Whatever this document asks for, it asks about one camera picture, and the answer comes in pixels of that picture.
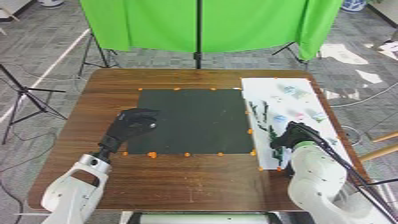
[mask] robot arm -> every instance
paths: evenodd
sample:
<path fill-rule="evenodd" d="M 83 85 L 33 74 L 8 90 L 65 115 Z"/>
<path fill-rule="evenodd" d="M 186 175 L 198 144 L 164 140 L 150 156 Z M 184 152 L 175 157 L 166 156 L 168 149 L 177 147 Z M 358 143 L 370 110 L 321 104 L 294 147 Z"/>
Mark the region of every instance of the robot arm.
<path fill-rule="evenodd" d="M 43 224 L 84 224 L 95 212 L 109 180 L 111 153 L 118 152 L 123 142 L 155 130 L 157 111 L 148 109 L 125 110 L 109 127 L 100 142 L 100 151 L 84 154 L 70 171 L 47 188 L 42 205 L 52 212 Z M 95 177 L 93 183 L 83 181 L 74 174 L 84 171 Z"/>
<path fill-rule="evenodd" d="M 381 199 L 377 192 L 347 190 L 347 171 L 353 174 L 356 170 L 303 123 L 290 122 L 285 134 L 271 143 L 274 149 L 283 146 L 294 149 L 289 194 L 317 224 L 397 223 L 386 203 L 369 200 Z"/>

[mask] orange dot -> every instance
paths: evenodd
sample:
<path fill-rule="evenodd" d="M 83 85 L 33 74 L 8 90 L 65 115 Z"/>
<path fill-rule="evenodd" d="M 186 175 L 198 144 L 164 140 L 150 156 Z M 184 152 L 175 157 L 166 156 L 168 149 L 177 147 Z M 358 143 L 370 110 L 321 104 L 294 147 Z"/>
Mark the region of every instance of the orange dot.
<path fill-rule="evenodd" d="M 150 152 L 150 153 L 148 153 L 148 156 L 155 159 L 155 158 L 159 157 L 157 152 Z"/>

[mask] green backdrop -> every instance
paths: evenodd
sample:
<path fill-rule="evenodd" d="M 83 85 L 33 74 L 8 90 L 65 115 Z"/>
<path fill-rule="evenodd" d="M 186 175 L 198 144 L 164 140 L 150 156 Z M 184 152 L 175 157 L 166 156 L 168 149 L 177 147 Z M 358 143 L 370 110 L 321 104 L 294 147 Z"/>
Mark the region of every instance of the green backdrop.
<path fill-rule="evenodd" d="M 196 51 L 196 0 L 81 0 L 102 48 Z M 342 0 L 203 0 L 203 52 L 298 42 L 310 60 Z"/>

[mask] paper sheet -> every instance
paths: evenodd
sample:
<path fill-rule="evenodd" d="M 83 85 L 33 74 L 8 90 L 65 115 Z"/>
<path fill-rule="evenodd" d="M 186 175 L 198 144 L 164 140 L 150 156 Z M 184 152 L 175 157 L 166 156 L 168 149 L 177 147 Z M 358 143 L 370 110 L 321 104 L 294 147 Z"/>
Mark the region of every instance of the paper sheet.
<path fill-rule="evenodd" d="M 321 132 L 321 136 L 330 141 L 337 152 L 351 162 L 310 80 L 305 78 L 246 78 L 242 79 L 242 86 L 255 146 L 264 169 L 276 170 L 280 166 L 280 160 L 273 157 L 271 126 L 278 136 L 282 136 L 290 121 L 303 122 Z M 285 149 L 283 168 L 289 165 L 290 156 L 292 151 Z"/>

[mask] tripod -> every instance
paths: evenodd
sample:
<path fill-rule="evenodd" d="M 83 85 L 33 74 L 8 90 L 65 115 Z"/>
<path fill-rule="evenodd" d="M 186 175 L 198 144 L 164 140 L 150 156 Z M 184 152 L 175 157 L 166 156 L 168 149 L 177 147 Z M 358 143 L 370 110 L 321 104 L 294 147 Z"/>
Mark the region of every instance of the tripod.
<path fill-rule="evenodd" d="M 59 113 L 59 111 L 51 107 L 49 105 L 49 100 L 52 97 L 54 93 L 65 93 L 67 91 L 61 90 L 51 90 L 51 89 L 38 89 L 38 88 L 31 88 L 27 86 L 22 85 L 22 83 L 19 82 L 13 74 L 10 73 L 4 65 L 0 64 L 0 70 L 17 86 L 15 91 L 19 93 L 19 97 L 17 97 L 17 102 L 15 102 L 15 106 L 13 106 L 13 111 L 11 111 L 11 118 L 10 118 L 10 124 L 8 124 L 8 128 L 6 128 L 6 133 L 4 133 L 4 141 L 3 141 L 3 145 L 6 144 L 8 141 L 8 137 L 10 137 L 10 130 L 11 127 L 17 123 L 20 123 L 22 121 L 26 121 L 31 117 L 35 117 L 36 115 L 40 115 L 42 113 L 51 113 L 54 114 L 59 118 L 63 118 L 65 120 L 68 120 L 68 118 L 65 117 L 65 115 Z M 49 92 L 49 97 L 47 97 L 47 101 L 43 101 L 38 96 L 33 94 L 31 91 L 42 91 L 42 92 Z M 27 99 L 33 101 L 40 111 L 35 112 L 31 115 L 27 115 L 24 118 L 20 118 L 17 120 L 17 112 L 19 112 L 19 106 L 20 106 L 20 102 L 24 100 L 24 97 L 27 97 Z"/>

